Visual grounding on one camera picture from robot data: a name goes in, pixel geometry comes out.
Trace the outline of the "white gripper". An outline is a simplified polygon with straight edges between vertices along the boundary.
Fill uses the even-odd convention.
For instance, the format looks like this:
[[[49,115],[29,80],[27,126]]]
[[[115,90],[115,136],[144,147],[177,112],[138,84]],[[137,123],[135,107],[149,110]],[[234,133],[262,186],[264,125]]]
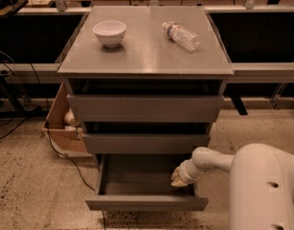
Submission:
[[[200,171],[193,161],[185,160],[173,171],[171,175],[173,181],[170,184],[173,187],[186,187],[188,184],[193,184],[199,176]]]

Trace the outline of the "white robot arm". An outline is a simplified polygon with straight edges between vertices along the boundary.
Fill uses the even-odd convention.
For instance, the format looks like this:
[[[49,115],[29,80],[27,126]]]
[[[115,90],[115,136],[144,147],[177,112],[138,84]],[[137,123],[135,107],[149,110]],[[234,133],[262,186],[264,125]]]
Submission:
[[[171,185],[193,184],[215,169],[230,175],[230,230],[294,230],[294,155],[265,144],[236,154],[198,147],[172,173]]]

